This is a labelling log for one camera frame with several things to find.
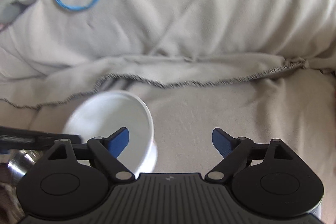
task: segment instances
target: silver screw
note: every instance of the silver screw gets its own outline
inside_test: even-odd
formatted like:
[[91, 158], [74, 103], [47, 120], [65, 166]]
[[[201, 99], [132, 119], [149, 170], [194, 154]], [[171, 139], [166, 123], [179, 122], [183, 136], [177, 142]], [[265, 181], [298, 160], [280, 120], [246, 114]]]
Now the silver screw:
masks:
[[122, 171], [116, 173], [115, 177], [120, 180], [128, 180], [132, 177], [132, 174], [130, 172]]
[[213, 171], [208, 174], [208, 178], [213, 180], [221, 180], [224, 178], [224, 174], [222, 172]]

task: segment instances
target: white container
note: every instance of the white container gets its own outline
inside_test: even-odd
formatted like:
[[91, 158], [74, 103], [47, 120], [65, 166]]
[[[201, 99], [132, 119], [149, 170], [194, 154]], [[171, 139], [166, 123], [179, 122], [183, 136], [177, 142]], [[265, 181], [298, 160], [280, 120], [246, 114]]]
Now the white container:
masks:
[[64, 127], [64, 134], [89, 139], [108, 137], [121, 127], [129, 130], [129, 143], [118, 160], [135, 177], [153, 171], [157, 159], [152, 115], [145, 103], [126, 91], [103, 92], [80, 105]]

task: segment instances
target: white bowl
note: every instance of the white bowl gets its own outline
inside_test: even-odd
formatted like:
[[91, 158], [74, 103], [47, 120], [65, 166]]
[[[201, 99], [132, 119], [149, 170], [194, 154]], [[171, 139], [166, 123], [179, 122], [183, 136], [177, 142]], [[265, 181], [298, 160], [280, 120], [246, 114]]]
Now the white bowl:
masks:
[[126, 91], [103, 92], [80, 105], [69, 118], [64, 134], [89, 139], [108, 137], [121, 127], [129, 130], [129, 143], [118, 156], [135, 177], [153, 171], [157, 159], [154, 126], [145, 103]]

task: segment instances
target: triangular cutout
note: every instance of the triangular cutout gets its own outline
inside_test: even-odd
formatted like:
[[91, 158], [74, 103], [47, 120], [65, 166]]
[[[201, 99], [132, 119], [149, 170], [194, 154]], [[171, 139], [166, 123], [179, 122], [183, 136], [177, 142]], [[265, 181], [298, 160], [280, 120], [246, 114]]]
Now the triangular cutout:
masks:
[[288, 153], [285, 151], [285, 149], [281, 145], [278, 145], [275, 148], [274, 158], [281, 159], [281, 160], [292, 160], [293, 159], [290, 155], [288, 155]]
[[63, 160], [67, 158], [67, 150], [65, 145], [60, 145], [55, 152], [53, 152], [48, 160]]

